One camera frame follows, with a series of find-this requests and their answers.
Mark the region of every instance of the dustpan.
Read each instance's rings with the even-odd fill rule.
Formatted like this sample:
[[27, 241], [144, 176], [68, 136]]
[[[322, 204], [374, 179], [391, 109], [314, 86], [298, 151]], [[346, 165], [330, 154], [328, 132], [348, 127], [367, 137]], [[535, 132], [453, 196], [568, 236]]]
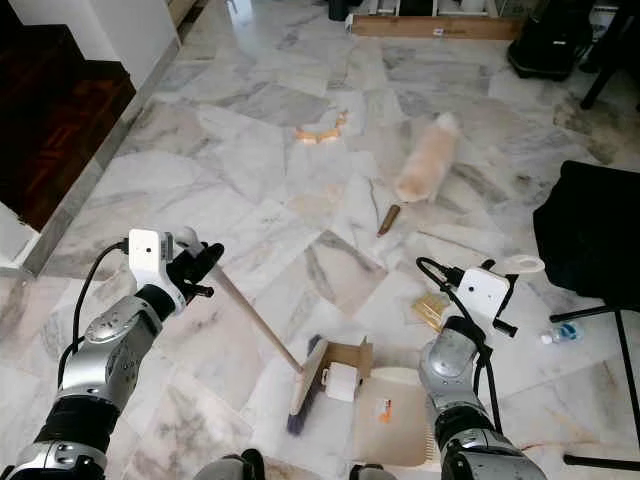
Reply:
[[353, 459], [398, 467], [439, 465], [417, 370], [376, 368], [356, 399]]

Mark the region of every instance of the marble floor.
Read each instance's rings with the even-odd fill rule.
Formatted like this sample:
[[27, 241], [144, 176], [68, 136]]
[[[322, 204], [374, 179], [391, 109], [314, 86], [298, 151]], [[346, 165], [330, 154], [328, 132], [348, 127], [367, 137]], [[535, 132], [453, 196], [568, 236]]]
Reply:
[[[628, 79], [615, 77], [583, 112], [577, 102], [593, 77], [521, 81], [506, 46], [358, 38], [316, 0], [211, 0], [44, 272], [0, 278], [0, 464], [33, 440], [50, 407], [90, 264], [132, 227], [188, 224], [222, 242], [224, 270], [299, 358], [315, 333], [368, 335], [376, 365], [412, 365], [434, 336], [410, 310], [433, 288], [417, 256], [469, 267], [535, 254], [531, 214], [562, 162], [640, 169]], [[342, 137], [294, 140], [294, 127], [322, 129], [343, 110]], [[440, 197], [405, 208], [376, 238], [395, 201], [394, 175], [443, 111], [459, 116], [464, 137]], [[132, 291], [125, 265], [107, 258], [83, 325]], [[613, 320], [584, 321], [575, 344], [538, 339], [550, 313], [594, 304], [544, 274], [523, 276], [503, 314], [518, 335], [493, 334], [504, 431], [554, 480], [637, 478], [561, 461], [564, 451], [640, 457]], [[638, 320], [625, 317], [636, 372]], [[248, 446], [269, 457], [270, 480], [347, 478], [351, 406], [319, 398], [294, 439], [284, 429], [291, 384], [224, 292], [196, 299], [145, 359], [112, 438], [108, 478], [188, 479]]]

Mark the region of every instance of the staircase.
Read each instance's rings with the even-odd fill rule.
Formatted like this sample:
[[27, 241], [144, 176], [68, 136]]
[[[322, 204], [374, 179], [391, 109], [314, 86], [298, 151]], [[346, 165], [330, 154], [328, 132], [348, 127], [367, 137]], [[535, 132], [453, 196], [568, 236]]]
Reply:
[[135, 94], [65, 25], [23, 26], [0, 0], [0, 202], [41, 231]]

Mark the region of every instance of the water bottle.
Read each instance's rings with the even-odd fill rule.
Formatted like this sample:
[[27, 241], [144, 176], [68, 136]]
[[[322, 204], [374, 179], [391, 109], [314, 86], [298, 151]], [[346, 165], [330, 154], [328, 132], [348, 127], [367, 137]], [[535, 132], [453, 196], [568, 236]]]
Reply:
[[542, 340], [542, 343], [545, 345], [549, 345], [551, 343], [571, 342], [580, 340], [582, 338], [582, 333], [582, 328], [580, 328], [576, 323], [566, 322], [544, 332], [540, 335], [540, 340]]

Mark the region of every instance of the toilet paper roll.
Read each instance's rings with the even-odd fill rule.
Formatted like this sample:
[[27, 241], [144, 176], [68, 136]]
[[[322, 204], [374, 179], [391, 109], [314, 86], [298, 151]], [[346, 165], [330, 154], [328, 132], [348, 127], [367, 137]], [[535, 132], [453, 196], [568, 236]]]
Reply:
[[344, 363], [331, 362], [322, 372], [327, 396], [343, 402], [354, 401], [358, 382], [358, 369]]

